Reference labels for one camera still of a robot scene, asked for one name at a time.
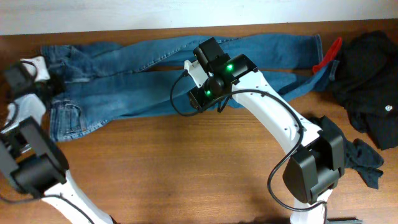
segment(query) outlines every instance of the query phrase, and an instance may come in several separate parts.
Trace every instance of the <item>red object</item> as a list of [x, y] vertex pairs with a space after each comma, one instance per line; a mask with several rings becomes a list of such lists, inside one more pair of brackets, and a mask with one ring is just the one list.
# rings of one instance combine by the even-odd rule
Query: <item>red object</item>
[[337, 53], [340, 51], [341, 46], [343, 45], [343, 38], [339, 37], [335, 42], [331, 45], [328, 53], [326, 53], [325, 57], [323, 58], [322, 62], [318, 65], [312, 67], [312, 72], [317, 73], [321, 70], [325, 65], [327, 65], [331, 60], [335, 59]]

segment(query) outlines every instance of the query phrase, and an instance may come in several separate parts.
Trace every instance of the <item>blue jeans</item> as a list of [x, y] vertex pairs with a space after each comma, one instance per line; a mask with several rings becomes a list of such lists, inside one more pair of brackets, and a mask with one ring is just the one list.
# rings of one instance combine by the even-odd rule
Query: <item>blue jeans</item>
[[[149, 40], [127, 47], [115, 43], [42, 47], [48, 70], [67, 84], [66, 92], [52, 102], [50, 137], [67, 141], [81, 138], [113, 119], [175, 114], [169, 94], [182, 70], [147, 70], [156, 65], [182, 66], [184, 60], [194, 61], [193, 49], [209, 38]], [[231, 58], [245, 54], [259, 68], [312, 68], [323, 59], [319, 35], [262, 34], [216, 39]], [[283, 72], [263, 74], [289, 101], [311, 90], [323, 91], [336, 64], [331, 62], [312, 77]], [[174, 90], [175, 104], [182, 112], [194, 111], [186, 94], [194, 86], [188, 77]], [[234, 100], [228, 105], [242, 108]]]

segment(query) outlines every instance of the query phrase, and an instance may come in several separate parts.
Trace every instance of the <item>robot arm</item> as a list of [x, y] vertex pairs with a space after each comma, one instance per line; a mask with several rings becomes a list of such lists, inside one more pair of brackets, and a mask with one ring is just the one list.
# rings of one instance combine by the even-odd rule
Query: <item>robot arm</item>
[[185, 61], [185, 70], [196, 84], [188, 95], [191, 105], [199, 112], [217, 102], [218, 112], [221, 112], [226, 104], [224, 102], [220, 107], [221, 102], [232, 96], [271, 132], [286, 154], [300, 140], [299, 127], [302, 125], [300, 146], [283, 174], [287, 188], [295, 197], [294, 209], [290, 208], [295, 211], [290, 221], [293, 224], [323, 223], [325, 209], [313, 205], [326, 202], [344, 174], [343, 138], [297, 113], [245, 55], [231, 59], [215, 39], [200, 44], [194, 54], [197, 61]]
[[[79, 189], [67, 159], [40, 128], [62, 81], [50, 77], [43, 57], [22, 61], [4, 71], [14, 102], [0, 134], [1, 172], [18, 192], [52, 205], [72, 223], [115, 223]], [[28, 151], [35, 154], [17, 162]]]

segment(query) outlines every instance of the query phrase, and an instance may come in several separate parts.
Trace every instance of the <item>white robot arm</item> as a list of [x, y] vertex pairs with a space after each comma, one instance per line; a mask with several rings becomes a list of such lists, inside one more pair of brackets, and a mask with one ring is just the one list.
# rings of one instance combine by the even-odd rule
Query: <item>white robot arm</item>
[[[344, 174], [342, 137], [330, 133], [330, 130], [322, 130], [297, 113], [270, 86], [263, 74], [246, 56], [239, 55], [230, 59], [215, 39], [200, 44], [194, 50], [194, 54], [197, 61], [193, 63], [185, 61], [184, 69], [187, 72], [183, 74], [191, 76], [196, 84], [188, 94], [191, 105], [201, 113], [209, 105], [218, 102], [218, 112], [221, 112], [226, 101], [232, 97], [270, 131], [286, 154], [293, 153], [292, 149], [299, 143], [302, 150], [299, 153], [294, 152], [294, 158], [289, 161], [284, 173], [288, 189], [297, 197], [294, 200], [294, 207], [286, 206], [294, 211], [290, 222], [292, 224], [326, 222], [326, 206], [316, 206], [320, 205], [316, 202], [325, 203], [332, 188], [336, 187], [337, 180]], [[281, 205], [284, 205], [272, 193], [272, 176], [273, 174], [269, 178], [269, 191]]]

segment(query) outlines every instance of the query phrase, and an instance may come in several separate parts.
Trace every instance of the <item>black garment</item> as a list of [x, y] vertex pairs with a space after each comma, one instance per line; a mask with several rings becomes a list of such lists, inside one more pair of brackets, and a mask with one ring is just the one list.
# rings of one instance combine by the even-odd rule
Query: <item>black garment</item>
[[381, 31], [343, 44], [330, 90], [355, 129], [381, 149], [398, 146], [398, 45]]
[[342, 130], [326, 116], [309, 120], [321, 127], [338, 131], [345, 142], [345, 167], [358, 171], [368, 187], [379, 188], [379, 178], [383, 175], [383, 171], [377, 168], [383, 165], [384, 159], [371, 146], [360, 139], [350, 142]]

